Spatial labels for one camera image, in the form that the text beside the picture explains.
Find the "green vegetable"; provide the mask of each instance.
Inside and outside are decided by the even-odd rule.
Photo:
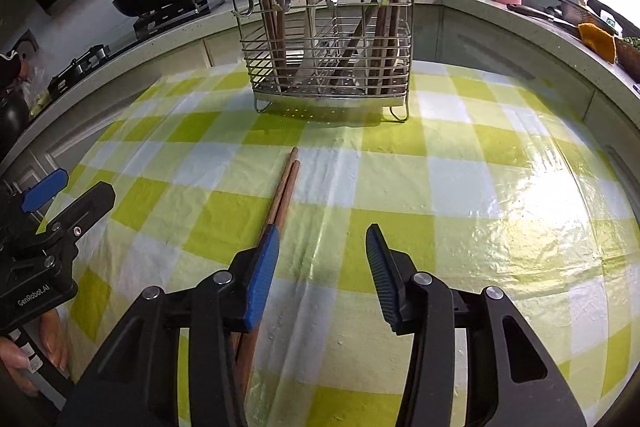
[[[631,44],[636,50],[640,51],[640,39],[638,37],[622,37],[627,44]]]

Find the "yellow and white tablecloth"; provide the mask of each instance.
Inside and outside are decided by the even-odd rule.
[[[355,111],[258,114],[242,65],[159,80],[47,214],[99,180],[115,189],[114,210],[74,264],[73,377],[144,287],[192,287],[255,245],[297,146],[251,425],[394,425],[412,340],[382,318],[364,251],[371,223],[450,287],[501,286],[593,424],[640,359],[640,234],[603,152],[542,80],[416,62],[410,105],[403,124]],[[453,425],[463,424],[466,388],[458,340]]]

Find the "silver screw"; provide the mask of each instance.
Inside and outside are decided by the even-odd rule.
[[[494,301],[499,301],[504,297],[504,292],[498,286],[487,286],[486,296]]]
[[[147,286],[142,290],[142,297],[148,301],[155,299],[160,295],[160,288],[158,286]]]
[[[427,272],[414,273],[414,282],[420,286],[428,286],[433,282],[433,277]]]
[[[213,282],[216,284],[229,284],[233,278],[234,276],[227,270],[220,270],[213,274]]]

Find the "metal wire basket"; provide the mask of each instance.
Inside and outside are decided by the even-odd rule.
[[[394,117],[408,119],[414,0],[233,0],[233,4],[259,112],[271,102],[404,105],[405,117]],[[250,26],[244,23],[254,14],[261,15],[262,24],[247,29]],[[266,105],[258,108],[258,101]]]

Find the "orange towel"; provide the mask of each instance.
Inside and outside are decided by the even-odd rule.
[[[580,39],[585,46],[611,64],[616,61],[616,41],[612,35],[601,30],[595,24],[578,24]]]

